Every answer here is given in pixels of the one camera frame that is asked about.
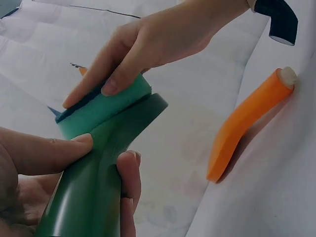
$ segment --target white fabric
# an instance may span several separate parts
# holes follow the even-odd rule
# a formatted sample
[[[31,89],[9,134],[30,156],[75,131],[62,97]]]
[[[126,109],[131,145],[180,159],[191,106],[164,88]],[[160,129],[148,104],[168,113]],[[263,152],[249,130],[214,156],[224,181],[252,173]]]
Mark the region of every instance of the white fabric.
[[[268,25],[247,63],[237,105],[278,67],[291,66],[299,83],[288,100],[242,139],[239,160],[226,179],[208,185],[187,237],[316,234],[316,57],[311,60],[316,48],[316,3],[288,3],[299,19],[296,46],[270,39]]]
[[[60,138],[46,105],[61,110],[62,100],[80,80],[70,63],[89,67],[113,30],[135,19],[70,5],[145,16],[178,2],[23,1],[18,12],[0,20],[0,74],[13,88],[14,103],[21,101],[25,109],[14,122],[0,117],[0,125]],[[145,74],[169,107],[130,147],[143,156],[143,189],[135,213],[139,237],[185,236],[207,186],[205,167],[213,138],[235,106],[244,67],[266,22],[249,11],[223,28],[203,52]],[[11,101],[3,101],[14,116]],[[36,117],[33,111],[43,114]]]

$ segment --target green plastic tube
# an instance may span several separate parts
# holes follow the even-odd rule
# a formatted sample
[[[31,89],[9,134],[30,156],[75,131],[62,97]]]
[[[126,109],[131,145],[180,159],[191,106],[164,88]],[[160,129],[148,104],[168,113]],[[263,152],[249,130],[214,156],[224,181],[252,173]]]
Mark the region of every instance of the green plastic tube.
[[[117,96],[99,91],[56,118],[66,139],[89,132],[93,150],[63,172],[35,237],[120,237],[117,158],[167,103],[141,75]]]

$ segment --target orange foam piece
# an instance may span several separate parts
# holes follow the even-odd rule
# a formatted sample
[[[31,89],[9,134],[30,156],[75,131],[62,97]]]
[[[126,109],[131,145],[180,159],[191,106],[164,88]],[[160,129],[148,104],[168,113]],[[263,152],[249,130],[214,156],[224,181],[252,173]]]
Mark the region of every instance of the orange foam piece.
[[[293,92],[294,86],[286,85],[285,81],[281,69],[276,69],[224,122],[213,142],[207,171],[209,181],[216,183],[221,178],[247,129]]]

